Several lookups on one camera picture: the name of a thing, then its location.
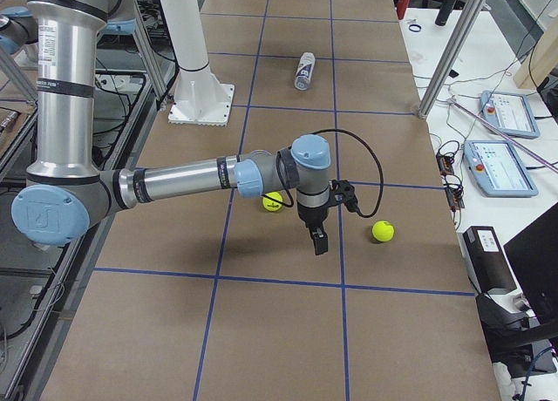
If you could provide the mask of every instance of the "black cylinder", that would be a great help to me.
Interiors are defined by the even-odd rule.
[[[438,15],[436,16],[436,21],[434,22],[438,26],[444,26],[447,23],[447,18],[450,17],[453,7],[455,6],[457,0],[444,0],[439,8]]]

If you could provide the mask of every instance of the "soda can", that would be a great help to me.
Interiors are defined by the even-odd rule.
[[[314,57],[314,54],[311,52],[305,52],[300,57],[295,75],[295,87],[298,90],[308,90],[310,87],[315,64],[316,57]]]

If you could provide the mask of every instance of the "yellow tennis ball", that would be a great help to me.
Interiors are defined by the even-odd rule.
[[[282,202],[282,196],[279,192],[271,192],[266,195],[270,198],[275,199],[276,201]],[[271,199],[268,199],[265,196],[262,199],[262,205],[270,212],[275,212],[282,208],[282,205],[280,203],[273,202]]]
[[[381,242],[389,241],[395,234],[395,227],[388,221],[378,221],[372,227],[372,236]]]

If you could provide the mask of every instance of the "table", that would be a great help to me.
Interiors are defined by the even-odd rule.
[[[460,11],[454,11],[447,25],[443,27],[434,24],[437,13],[437,10],[409,9],[405,19],[400,23],[413,73],[418,76],[415,78],[415,82],[420,95],[425,92],[424,86],[428,85],[427,78],[431,77],[440,60]],[[422,31],[418,33],[409,31],[410,22],[420,24]],[[508,72],[504,73],[503,70],[508,66]],[[537,120],[541,131],[540,138],[519,139],[519,142],[547,160],[558,160],[558,125],[550,117],[540,95],[531,94],[534,91],[523,91],[515,86],[513,75],[519,67],[520,63],[516,62],[514,52],[490,13],[482,11],[454,64],[453,69],[459,73],[459,76],[447,80],[446,83],[452,85],[447,85],[442,89],[438,96],[439,101],[428,115],[427,122],[430,132],[440,136],[444,142],[455,139],[462,143],[463,136],[447,125],[446,120],[448,120],[449,124],[461,133],[467,135],[470,131],[469,139],[498,139],[498,136],[491,134],[479,123],[475,124],[471,130],[472,119],[457,109],[452,108],[448,111],[445,103],[447,98],[457,94],[459,103],[473,112],[479,112],[480,100],[472,98],[479,97],[483,91],[491,91],[498,86],[498,91],[528,94],[535,117],[548,116],[546,119]],[[490,75],[493,77],[462,82],[474,78],[486,78]],[[437,150],[439,144],[436,139],[432,139],[432,144]],[[520,157],[526,166],[539,166],[524,153],[520,152]],[[456,172],[463,180],[465,190],[463,199],[466,205],[466,209],[460,214],[458,233],[466,231],[472,225],[493,226],[500,244],[503,245],[558,201],[558,188],[556,187],[558,179],[549,170],[530,172],[539,189],[539,194],[533,198],[487,198],[475,185],[473,176],[465,168],[466,163],[460,165],[460,162],[461,153],[458,153],[455,166],[457,167]],[[509,295],[493,296],[493,299],[507,310],[518,312],[513,305],[513,297],[520,292],[521,290],[518,289]],[[529,387],[526,399],[552,399],[552,396],[558,391],[557,374],[537,376],[532,379],[529,379],[529,383],[533,384],[533,387]],[[521,379],[515,380],[517,388],[521,387],[520,381]]]
[[[384,165],[376,220],[396,236],[373,243],[370,220],[332,210],[315,257],[294,211],[229,191],[119,214],[42,399],[499,399],[392,0],[207,0],[202,21],[213,72],[235,84],[228,126],[162,113],[139,165],[350,129]],[[316,69],[299,92],[305,51]],[[331,176],[368,211],[371,159],[327,139]]]

